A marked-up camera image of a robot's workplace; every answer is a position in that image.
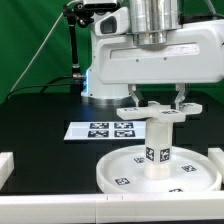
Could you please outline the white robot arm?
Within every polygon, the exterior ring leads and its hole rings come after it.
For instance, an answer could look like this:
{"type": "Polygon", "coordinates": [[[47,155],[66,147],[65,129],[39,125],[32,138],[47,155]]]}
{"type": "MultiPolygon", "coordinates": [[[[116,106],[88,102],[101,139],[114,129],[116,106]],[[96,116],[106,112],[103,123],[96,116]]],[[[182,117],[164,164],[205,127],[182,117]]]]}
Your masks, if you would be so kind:
{"type": "Polygon", "coordinates": [[[183,24],[178,0],[83,0],[83,8],[93,14],[85,101],[137,99],[139,84],[174,84],[183,96],[190,83],[224,79],[224,19],[183,24]]]}

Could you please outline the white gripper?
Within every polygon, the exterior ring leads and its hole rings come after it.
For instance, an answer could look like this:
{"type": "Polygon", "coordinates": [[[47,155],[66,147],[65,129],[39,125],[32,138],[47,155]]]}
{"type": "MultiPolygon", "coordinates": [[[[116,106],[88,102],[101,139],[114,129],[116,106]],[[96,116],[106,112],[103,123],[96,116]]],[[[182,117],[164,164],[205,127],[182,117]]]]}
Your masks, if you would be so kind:
{"type": "Polygon", "coordinates": [[[174,105],[179,109],[184,83],[224,79],[224,20],[186,24],[170,31],[161,45],[136,46],[130,35],[104,38],[95,47],[94,68],[104,84],[129,84],[136,107],[144,105],[144,98],[135,84],[177,84],[174,105]]]}

